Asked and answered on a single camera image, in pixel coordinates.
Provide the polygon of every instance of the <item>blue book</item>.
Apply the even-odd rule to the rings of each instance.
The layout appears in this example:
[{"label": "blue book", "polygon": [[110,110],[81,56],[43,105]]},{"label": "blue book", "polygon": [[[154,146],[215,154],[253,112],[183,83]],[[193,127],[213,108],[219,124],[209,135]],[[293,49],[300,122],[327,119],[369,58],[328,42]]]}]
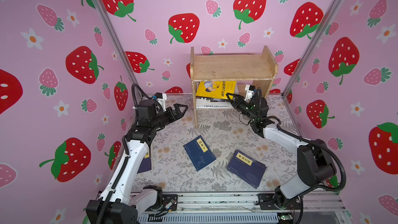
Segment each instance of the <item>blue book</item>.
[{"label": "blue book", "polygon": [[138,173],[142,173],[142,172],[148,172],[152,170],[152,156],[151,156],[151,152],[148,151],[145,154],[144,159],[142,160],[140,167],[138,168]]},{"label": "blue book", "polygon": [[202,136],[184,144],[184,148],[196,171],[203,169],[216,160],[216,157],[214,157],[213,152],[211,152]]},{"label": "blue book", "polygon": [[236,150],[226,168],[254,188],[258,188],[267,167],[245,153]]}]

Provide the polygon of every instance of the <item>strawberry print wallpaper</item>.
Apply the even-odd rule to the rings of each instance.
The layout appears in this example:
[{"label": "strawberry print wallpaper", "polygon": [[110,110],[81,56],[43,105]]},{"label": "strawberry print wallpaper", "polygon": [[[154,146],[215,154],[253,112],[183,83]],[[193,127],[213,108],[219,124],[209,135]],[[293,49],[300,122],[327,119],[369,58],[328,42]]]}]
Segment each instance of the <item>strawberry print wallpaper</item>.
[{"label": "strawberry print wallpaper", "polygon": [[192,92],[192,46],[219,55],[260,53],[267,45],[279,64],[272,90],[283,91],[331,1],[102,0],[148,93]]},{"label": "strawberry print wallpaper", "polygon": [[130,124],[131,82],[91,0],[0,9],[0,222],[84,223]]},{"label": "strawberry print wallpaper", "polygon": [[343,162],[356,224],[398,223],[397,16],[397,0],[344,0],[291,90],[304,135]]}]

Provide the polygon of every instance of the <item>yellow book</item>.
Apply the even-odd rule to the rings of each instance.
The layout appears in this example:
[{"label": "yellow book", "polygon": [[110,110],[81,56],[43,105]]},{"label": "yellow book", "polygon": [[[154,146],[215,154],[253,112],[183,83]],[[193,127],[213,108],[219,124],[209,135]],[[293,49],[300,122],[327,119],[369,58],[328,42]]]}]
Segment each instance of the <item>yellow book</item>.
[{"label": "yellow book", "polygon": [[236,82],[200,82],[196,96],[227,99],[226,93],[234,93],[235,85]]}]

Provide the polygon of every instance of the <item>pink wall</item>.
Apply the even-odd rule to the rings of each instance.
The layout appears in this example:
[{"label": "pink wall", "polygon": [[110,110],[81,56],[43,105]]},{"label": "pink wall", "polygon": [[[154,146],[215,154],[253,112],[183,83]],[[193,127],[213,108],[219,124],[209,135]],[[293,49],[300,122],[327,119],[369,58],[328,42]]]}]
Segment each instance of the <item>pink wall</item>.
[{"label": "pink wall", "polygon": [[[86,0],[83,5],[81,0],[0,1],[1,223],[82,223],[83,208],[104,189],[111,173],[104,152],[109,154],[121,140],[121,119],[128,126],[133,104],[128,96],[120,111],[114,88],[120,76],[128,92],[131,83],[120,60],[112,57],[114,47],[97,11]],[[54,27],[55,14],[62,32]],[[94,35],[96,26],[101,37]],[[72,53],[81,46],[86,47]],[[91,52],[104,68],[97,79]],[[106,96],[103,83],[110,90]],[[84,99],[87,112],[81,106]]]},{"label": "pink wall", "polygon": [[[123,2],[122,8],[117,5],[118,1]],[[287,70],[291,63],[296,65],[294,61],[301,57],[309,42],[307,36],[298,38],[294,35],[302,29],[301,24],[303,26],[310,24],[312,27],[319,23],[321,11],[327,10],[331,0],[287,0],[284,3],[280,3],[279,0],[103,0],[103,2],[123,48],[127,52],[134,52],[129,53],[131,57],[137,55],[138,60],[135,62],[141,61],[143,64],[141,66],[143,69],[140,69],[139,63],[133,65],[133,69],[138,69],[135,72],[141,72],[135,73],[140,85],[150,84],[148,85],[150,87],[144,90],[154,93],[180,87],[183,92],[190,93],[192,88],[186,66],[190,62],[189,54],[192,46],[197,54],[260,53],[264,45],[267,45],[273,54],[281,50],[283,54],[278,57],[279,75],[277,76],[281,81],[273,89],[283,91],[290,79],[290,75],[284,73],[284,68]],[[312,2],[316,6],[306,4],[300,8],[307,2]],[[246,8],[250,10],[248,16],[240,13],[241,9]],[[187,22],[182,20],[183,18],[193,21]],[[238,28],[240,19],[248,22],[242,22],[241,29]],[[173,38],[169,32],[169,24],[172,26],[171,33],[175,34],[176,38]],[[245,46],[239,47],[239,38],[245,33],[250,34],[250,40]],[[164,71],[170,72],[169,80],[162,79]]]},{"label": "pink wall", "polygon": [[[397,16],[396,0],[345,0],[333,31],[322,37],[292,89],[290,107],[305,136],[327,142],[344,164],[347,184],[340,196],[355,223],[398,223]],[[370,27],[368,20],[378,23]],[[346,68],[336,69],[342,61]],[[326,124],[320,121],[325,110],[315,112],[320,105],[335,117]]]}]

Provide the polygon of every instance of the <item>yellow title label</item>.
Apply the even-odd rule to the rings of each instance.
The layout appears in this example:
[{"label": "yellow title label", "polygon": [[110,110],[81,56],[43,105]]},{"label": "yellow title label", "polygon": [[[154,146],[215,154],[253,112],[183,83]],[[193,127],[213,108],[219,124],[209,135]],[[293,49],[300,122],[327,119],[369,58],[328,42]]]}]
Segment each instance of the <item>yellow title label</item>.
[{"label": "yellow title label", "polygon": [[243,162],[247,163],[248,165],[251,166],[251,164],[253,163],[253,161],[251,161],[251,159],[248,159],[247,157],[245,157],[244,155],[242,155],[241,153],[238,152],[238,154],[236,155],[237,158],[239,158],[240,160],[242,160]]},{"label": "yellow title label", "polygon": [[202,148],[202,151],[203,151],[203,152],[207,152],[208,149],[207,149],[205,143],[202,141],[201,138],[198,139],[196,142],[198,142],[198,144],[199,144],[199,146]]}]

